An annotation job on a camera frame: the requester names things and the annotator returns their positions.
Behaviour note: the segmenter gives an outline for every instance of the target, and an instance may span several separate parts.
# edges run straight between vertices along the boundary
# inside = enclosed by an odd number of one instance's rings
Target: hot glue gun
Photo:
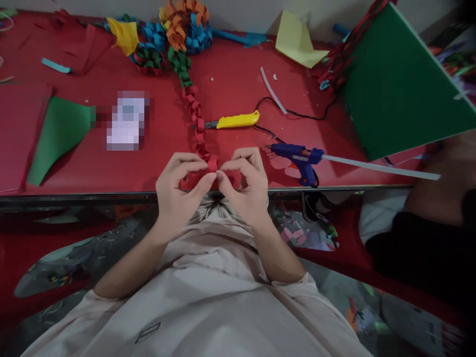
[[[272,144],[265,145],[268,149],[274,152],[276,155],[283,156],[290,159],[301,173],[299,183],[303,186],[313,186],[316,184],[316,175],[312,165],[318,164],[324,150],[312,149],[306,150],[304,146],[293,144]]]

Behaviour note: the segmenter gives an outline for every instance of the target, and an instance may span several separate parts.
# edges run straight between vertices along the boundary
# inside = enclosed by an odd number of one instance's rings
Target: green cardboard
[[[48,104],[27,181],[41,185],[51,166],[75,147],[91,128],[91,110],[62,98]]]
[[[352,57],[343,88],[370,160],[476,127],[476,110],[392,3],[377,16]]]

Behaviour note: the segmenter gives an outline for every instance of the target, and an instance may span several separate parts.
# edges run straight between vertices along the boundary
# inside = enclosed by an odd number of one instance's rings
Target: white wall
[[[332,26],[340,22],[354,27],[373,0],[203,0],[210,11],[210,24],[224,30],[276,34],[279,16],[286,8],[307,21],[316,40],[336,41]],[[60,8],[73,15],[118,16],[128,13],[141,20],[154,20],[168,0],[3,0],[2,6],[52,12]],[[398,8],[417,33],[439,20],[459,0],[399,0]]]

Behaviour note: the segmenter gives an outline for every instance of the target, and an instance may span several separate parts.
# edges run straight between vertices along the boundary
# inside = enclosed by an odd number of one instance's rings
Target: red paper chain
[[[187,86],[183,89],[182,94],[183,97],[187,99],[188,113],[195,124],[195,137],[198,141],[195,145],[195,151],[200,158],[208,162],[208,171],[215,172],[218,168],[218,157],[210,154],[207,150],[207,145],[205,143],[205,122],[201,114],[201,104],[195,99],[195,94],[197,92],[197,87]]]

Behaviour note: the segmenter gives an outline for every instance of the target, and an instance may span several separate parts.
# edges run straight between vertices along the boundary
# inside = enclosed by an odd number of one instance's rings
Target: sleeve
[[[88,291],[68,315],[41,335],[21,356],[80,354],[125,302],[105,299],[92,290]]]
[[[272,282],[275,297],[330,352],[337,356],[372,356],[352,326],[335,306],[317,291],[309,273],[292,284]]]

